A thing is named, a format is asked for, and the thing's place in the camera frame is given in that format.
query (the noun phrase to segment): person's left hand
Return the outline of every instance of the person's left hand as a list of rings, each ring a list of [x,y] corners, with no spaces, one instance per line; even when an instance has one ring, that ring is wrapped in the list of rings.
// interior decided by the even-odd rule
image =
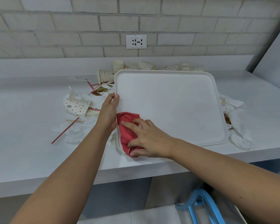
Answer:
[[[96,125],[110,133],[116,128],[116,106],[119,103],[119,95],[109,94],[102,105]]]

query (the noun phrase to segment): blue plastic chair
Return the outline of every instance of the blue plastic chair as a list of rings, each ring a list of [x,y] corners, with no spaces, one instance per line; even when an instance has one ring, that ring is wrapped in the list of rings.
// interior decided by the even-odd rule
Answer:
[[[208,205],[209,209],[207,210],[208,217],[212,224],[225,224],[222,215],[215,204],[214,200],[204,189],[196,189],[192,193],[189,200],[182,205],[175,205],[176,210],[179,211],[189,211],[193,224],[198,224],[197,217],[194,212],[194,207],[202,206],[205,204]]]

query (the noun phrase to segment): electrical outlet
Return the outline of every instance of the electrical outlet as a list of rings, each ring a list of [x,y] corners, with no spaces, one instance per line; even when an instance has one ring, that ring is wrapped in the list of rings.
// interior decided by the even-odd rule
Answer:
[[[147,35],[126,35],[127,49],[146,49]]]

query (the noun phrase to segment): cleaning cloth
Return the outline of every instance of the cleaning cloth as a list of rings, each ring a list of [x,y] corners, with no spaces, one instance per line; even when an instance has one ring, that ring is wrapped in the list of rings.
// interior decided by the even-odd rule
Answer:
[[[132,148],[127,147],[128,143],[133,140],[138,138],[137,134],[135,134],[132,130],[124,127],[121,122],[125,121],[125,122],[130,122],[133,123],[134,119],[139,119],[140,116],[138,114],[134,114],[134,113],[129,113],[129,112],[121,112],[118,113],[116,115],[117,117],[117,124],[119,125],[119,130],[120,130],[120,141],[121,141],[121,145],[123,148],[123,151],[130,156],[131,151],[136,150],[136,149],[140,149],[142,147],[140,146],[135,146]]]

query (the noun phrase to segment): person's right arm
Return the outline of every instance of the person's right arm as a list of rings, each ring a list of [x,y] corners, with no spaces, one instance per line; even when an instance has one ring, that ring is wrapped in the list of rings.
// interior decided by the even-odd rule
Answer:
[[[122,122],[138,138],[129,147],[141,146],[131,156],[174,160],[228,197],[246,214],[264,223],[280,223],[280,175],[249,163],[173,138],[152,121]]]

